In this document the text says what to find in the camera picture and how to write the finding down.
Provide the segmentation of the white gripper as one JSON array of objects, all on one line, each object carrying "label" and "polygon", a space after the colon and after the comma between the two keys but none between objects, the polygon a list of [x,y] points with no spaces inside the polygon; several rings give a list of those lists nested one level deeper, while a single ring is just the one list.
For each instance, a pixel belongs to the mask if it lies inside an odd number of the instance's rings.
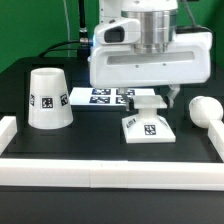
[{"label": "white gripper", "polygon": [[172,108],[179,84],[203,83],[210,77],[211,33],[176,34],[161,53],[137,53],[135,45],[140,37],[140,22],[130,18],[101,23],[94,30],[90,84],[120,88],[127,111],[134,109],[134,101],[125,87],[170,85],[166,97]]}]

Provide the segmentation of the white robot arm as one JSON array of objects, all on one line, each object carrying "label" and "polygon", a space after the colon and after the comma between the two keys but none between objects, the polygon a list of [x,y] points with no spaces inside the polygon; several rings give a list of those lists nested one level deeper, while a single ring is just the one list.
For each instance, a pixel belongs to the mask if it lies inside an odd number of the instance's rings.
[{"label": "white robot arm", "polygon": [[182,84],[204,83],[211,74],[212,33],[192,22],[176,25],[186,0],[122,0],[121,15],[95,27],[90,84],[95,88],[168,85],[172,105]]}]

